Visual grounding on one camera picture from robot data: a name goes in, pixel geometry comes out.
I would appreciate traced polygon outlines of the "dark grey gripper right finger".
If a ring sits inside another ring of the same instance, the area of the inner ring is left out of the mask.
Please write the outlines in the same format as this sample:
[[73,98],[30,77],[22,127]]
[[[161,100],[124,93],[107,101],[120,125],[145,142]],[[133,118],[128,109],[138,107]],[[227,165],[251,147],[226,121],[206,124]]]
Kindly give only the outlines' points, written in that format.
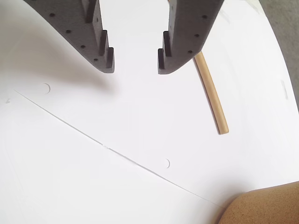
[[158,73],[177,71],[198,54],[224,0],[170,0],[169,25],[158,49]]

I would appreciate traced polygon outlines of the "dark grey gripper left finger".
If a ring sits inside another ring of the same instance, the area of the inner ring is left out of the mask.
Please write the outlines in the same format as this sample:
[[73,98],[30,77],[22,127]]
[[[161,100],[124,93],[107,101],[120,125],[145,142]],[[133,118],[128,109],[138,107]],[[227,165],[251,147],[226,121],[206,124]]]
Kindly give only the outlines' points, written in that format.
[[114,49],[103,29],[98,0],[27,0],[90,64],[114,73]]

